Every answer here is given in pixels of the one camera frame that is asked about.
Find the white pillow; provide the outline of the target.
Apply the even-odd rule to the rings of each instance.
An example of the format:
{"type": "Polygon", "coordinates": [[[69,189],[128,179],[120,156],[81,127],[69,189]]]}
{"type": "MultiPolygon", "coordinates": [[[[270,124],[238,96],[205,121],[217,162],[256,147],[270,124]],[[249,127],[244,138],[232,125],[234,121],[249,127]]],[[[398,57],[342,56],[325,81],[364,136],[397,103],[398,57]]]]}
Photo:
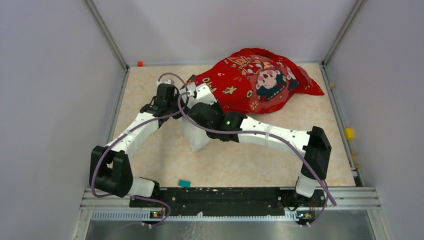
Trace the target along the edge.
{"type": "MultiPolygon", "coordinates": [[[[184,104],[186,103],[187,98],[189,98],[187,95],[182,97],[184,104]]],[[[186,114],[188,114],[191,108],[192,107],[188,107],[187,103],[185,109],[186,114]]],[[[181,117],[179,121],[181,122],[182,136],[189,143],[192,152],[199,151],[212,141],[212,139],[207,136],[207,132],[205,130],[191,124],[185,117],[181,117]]]]}

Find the red patterned pillowcase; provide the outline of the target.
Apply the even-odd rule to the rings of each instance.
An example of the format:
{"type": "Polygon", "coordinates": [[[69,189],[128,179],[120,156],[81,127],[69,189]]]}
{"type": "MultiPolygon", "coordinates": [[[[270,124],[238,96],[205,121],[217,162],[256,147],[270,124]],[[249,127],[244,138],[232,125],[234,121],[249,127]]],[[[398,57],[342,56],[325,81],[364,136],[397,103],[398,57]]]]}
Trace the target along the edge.
{"type": "Polygon", "coordinates": [[[300,66],[263,48],[243,48],[209,70],[190,77],[188,84],[206,84],[224,113],[270,114],[294,94],[324,95],[300,66]]]}

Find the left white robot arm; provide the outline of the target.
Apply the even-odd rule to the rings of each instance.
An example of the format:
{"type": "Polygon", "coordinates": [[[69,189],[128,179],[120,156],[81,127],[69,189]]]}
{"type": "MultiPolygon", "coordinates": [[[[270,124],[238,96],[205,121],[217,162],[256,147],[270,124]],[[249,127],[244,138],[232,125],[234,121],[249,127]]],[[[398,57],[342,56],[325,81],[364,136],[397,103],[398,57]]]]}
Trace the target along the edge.
{"type": "Polygon", "coordinates": [[[105,146],[97,145],[91,151],[89,186],[97,197],[140,196],[149,207],[160,202],[159,184],[151,179],[135,177],[130,164],[131,156],[143,142],[169,118],[181,117],[178,88],[160,83],[151,102],[143,106],[134,121],[105,146]]]}

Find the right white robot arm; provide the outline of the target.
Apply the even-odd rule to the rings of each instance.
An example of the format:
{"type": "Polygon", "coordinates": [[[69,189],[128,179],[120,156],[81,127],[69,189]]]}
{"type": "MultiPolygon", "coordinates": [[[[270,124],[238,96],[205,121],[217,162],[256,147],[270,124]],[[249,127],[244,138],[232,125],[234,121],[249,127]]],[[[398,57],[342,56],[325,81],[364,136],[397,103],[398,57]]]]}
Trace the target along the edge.
{"type": "Polygon", "coordinates": [[[325,182],[332,146],[325,131],[313,126],[311,130],[293,130],[258,121],[238,112],[223,113],[217,105],[197,103],[187,115],[188,121],[206,132],[211,139],[222,142],[256,144],[293,154],[302,161],[293,200],[307,206],[314,198],[317,186],[329,197],[325,182]]]}

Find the teal small block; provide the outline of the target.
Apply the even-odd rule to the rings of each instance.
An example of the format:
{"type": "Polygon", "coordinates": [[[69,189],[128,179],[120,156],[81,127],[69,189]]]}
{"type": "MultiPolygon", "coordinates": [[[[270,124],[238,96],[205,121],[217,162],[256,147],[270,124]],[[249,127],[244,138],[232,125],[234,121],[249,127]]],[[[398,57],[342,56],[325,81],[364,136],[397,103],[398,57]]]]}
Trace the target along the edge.
{"type": "Polygon", "coordinates": [[[180,179],[178,181],[177,185],[179,187],[182,187],[182,188],[190,188],[191,187],[191,182],[188,181],[188,180],[180,179]]]}

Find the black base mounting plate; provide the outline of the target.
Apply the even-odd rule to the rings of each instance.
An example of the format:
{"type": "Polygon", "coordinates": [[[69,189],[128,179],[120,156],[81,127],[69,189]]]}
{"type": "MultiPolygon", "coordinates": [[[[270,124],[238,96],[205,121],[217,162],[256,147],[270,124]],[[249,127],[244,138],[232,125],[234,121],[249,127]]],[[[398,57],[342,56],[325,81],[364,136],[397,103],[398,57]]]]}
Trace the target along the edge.
{"type": "Polygon", "coordinates": [[[292,187],[203,187],[161,188],[153,195],[154,201],[132,198],[131,208],[171,209],[171,216],[206,217],[262,217],[283,216],[290,210],[322,207],[324,191],[315,190],[308,198],[297,194],[292,187]]]}

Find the yellow small block right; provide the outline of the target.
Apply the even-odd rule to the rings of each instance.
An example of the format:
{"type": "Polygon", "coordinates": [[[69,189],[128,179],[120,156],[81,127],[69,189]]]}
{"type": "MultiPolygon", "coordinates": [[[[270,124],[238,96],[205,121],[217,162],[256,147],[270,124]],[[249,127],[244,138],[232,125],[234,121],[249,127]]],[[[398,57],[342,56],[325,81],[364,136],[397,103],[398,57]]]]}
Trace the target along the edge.
{"type": "Polygon", "coordinates": [[[355,138],[354,130],[350,127],[345,128],[344,136],[348,141],[353,140],[355,138]]]}

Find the wooden peg lower right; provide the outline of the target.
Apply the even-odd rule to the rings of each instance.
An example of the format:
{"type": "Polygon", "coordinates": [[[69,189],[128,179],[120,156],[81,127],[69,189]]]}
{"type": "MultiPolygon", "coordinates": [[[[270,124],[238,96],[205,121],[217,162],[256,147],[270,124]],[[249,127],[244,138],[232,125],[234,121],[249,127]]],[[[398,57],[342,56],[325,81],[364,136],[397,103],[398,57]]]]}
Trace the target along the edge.
{"type": "Polygon", "coordinates": [[[360,169],[360,168],[361,168],[361,166],[360,166],[360,164],[359,164],[359,162],[358,162],[358,154],[357,154],[357,152],[352,151],[350,154],[351,154],[351,158],[352,158],[352,161],[353,161],[353,165],[354,165],[354,167],[355,167],[356,169],[360,169]]]}

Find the aluminium front rail frame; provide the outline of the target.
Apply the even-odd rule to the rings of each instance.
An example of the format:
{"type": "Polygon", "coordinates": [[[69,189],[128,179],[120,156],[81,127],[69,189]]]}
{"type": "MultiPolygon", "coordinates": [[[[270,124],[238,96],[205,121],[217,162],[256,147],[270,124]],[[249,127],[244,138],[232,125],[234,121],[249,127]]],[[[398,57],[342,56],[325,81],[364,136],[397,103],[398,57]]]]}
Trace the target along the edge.
{"type": "Polygon", "coordinates": [[[91,221],[124,221],[133,225],[169,222],[286,222],[305,228],[323,222],[331,213],[365,214],[365,227],[376,240],[393,235],[373,187],[316,188],[311,197],[296,194],[293,187],[165,187],[155,198],[92,195],[84,191],[71,238],[86,238],[91,221]]]}

